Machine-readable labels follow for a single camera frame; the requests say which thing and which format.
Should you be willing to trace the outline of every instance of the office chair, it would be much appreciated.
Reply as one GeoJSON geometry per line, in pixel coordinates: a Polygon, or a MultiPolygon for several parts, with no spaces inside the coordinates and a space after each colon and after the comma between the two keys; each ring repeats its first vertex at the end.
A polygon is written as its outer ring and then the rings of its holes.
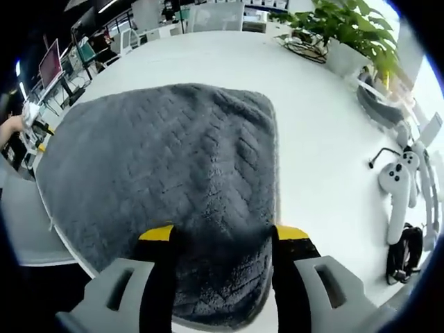
{"type": "Polygon", "coordinates": [[[0,167],[1,210],[20,266],[57,266],[76,260],[55,230],[50,230],[37,184],[0,167]]]}
{"type": "Polygon", "coordinates": [[[245,4],[242,2],[202,3],[189,10],[187,33],[242,31],[245,4]]]}

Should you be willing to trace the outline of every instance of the desk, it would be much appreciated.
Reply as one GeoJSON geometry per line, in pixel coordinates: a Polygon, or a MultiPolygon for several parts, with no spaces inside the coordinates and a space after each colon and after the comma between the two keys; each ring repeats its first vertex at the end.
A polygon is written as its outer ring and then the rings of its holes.
{"type": "MultiPolygon", "coordinates": [[[[145,37],[146,39],[149,39],[148,35],[150,35],[150,34],[157,35],[157,32],[158,32],[159,36],[157,38],[167,38],[167,37],[171,37],[171,30],[173,30],[173,29],[178,29],[178,34],[182,35],[182,27],[180,26],[180,23],[174,23],[174,24],[167,24],[166,26],[161,26],[159,28],[155,28],[155,29],[152,29],[149,31],[142,31],[141,33],[139,33],[139,37],[140,38],[145,37]]],[[[266,23],[265,34],[267,34],[271,37],[284,35],[285,33],[290,33],[290,32],[291,32],[291,28],[285,24],[279,24],[279,23],[275,23],[275,22],[267,22],[266,23]]]]}
{"type": "MultiPolygon", "coordinates": [[[[322,255],[360,277],[375,304],[388,300],[400,286],[387,287],[382,278],[390,198],[379,190],[377,174],[394,157],[382,156],[373,170],[366,162],[396,145],[368,120],[346,84],[267,35],[213,31],[135,49],[98,75],[79,101],[190,82],[270,98],[279,132],[280,223],[303,229],[322,255]]],[[[408,214],[420,225],[424,203],[408,214]]]]}

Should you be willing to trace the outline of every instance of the ceiling light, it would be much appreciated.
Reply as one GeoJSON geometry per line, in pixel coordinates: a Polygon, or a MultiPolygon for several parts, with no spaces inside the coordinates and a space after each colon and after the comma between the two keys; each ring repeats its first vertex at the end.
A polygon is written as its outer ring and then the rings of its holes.
{"type": "Polygon", "coordinates": [[[25,87],[23,85],[23,82],[19,83],[19,86],[20,86],[20,90],[22,91],[23,98],[26,100],[28,97],[26,95],[25,87]]]}
{"type": "Polygon", "coordinates": [[[117,0],[112,0],[111,2],[107,3],[102,9],[99,10],[99,14],[107,10],[114,2],[117,2],[117,0]]]}
{"type": "Polygon", "coordinates": [[[19,77],[19,75],[20,75],[20,60],[17,61],[17,64],[15,64],[15,73],[16,73],[17,77],[19,77]]]}
{"type": "Polygon", "coordinates": [[[64,56],[65,54],[67,54],[67,52],[68,52],[68,48],[66,48],[66,49],[62,52],[62,54],[60,54],[60,59],[62,59],[63,56],[64,56]]]}

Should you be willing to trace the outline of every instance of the white chair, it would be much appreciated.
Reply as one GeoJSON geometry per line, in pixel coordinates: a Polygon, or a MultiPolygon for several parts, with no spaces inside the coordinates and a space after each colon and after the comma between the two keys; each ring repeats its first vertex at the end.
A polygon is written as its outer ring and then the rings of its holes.
{"type": "Polygon", "coordinates": [[[110,45],[111,51],[117,54],[117,56],[109,59],[108,61],[103,63],[103,66],[106,68],[108,65],[113,63],[116,59],[120,59],[121,57],[126,56],[133,49],[136,49],[140,46],[140,37],[137,32],[133,29],[128,29],[122,31],[120,34],[115,35],[114,41],[110,45]]]}
{"type": "Polygon", "coordinates": [[[152,42],[153,40],[160,39],[159,29],[151,30],[146,33],[146,42],[152,42]]]}
{"type": "Polygon", "coordinates": [[[172,28],[172,29],[169,31],[170,36],[177,36],[177,35],[180,35],[181,33],[182,33],[182,32],[180,31],[179,28],[172,28]]]}
{"type": "Polygon", "coordinates": [[[140,38],[135,30],[128,29],[121,32],[120,55],[124,56],[140,46],[140,38]]]}
{"type": "Polygon", "coordinates": [[[189,10],[187,33],[201,31],[242,31],[242,2],[202,3],[189,10]]]}
{"type": "Polygon", "coordinates": [[[76,260],[56,231],[50,230],[51,222],[36,183],[20,178],[3,165],[0,173],[3,174],[1,210],[19,264],[30,267],[74,264],[76,260]]]}

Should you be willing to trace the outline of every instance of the potted plant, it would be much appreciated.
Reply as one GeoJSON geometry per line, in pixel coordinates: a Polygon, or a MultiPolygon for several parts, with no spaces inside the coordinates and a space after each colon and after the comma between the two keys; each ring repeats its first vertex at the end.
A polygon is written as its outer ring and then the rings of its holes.
{"type": "Polygon", "coordinates": [[[312,43],[320,36],[328,48],[327,66],[344,77],[372,62],[380,74],[387,76],[398,63],[392,28],[382,14],[364,0],[312,0],[313,12],[272,14],[270,18],[288,22],[292,36],[302,43],[312,43]]]}

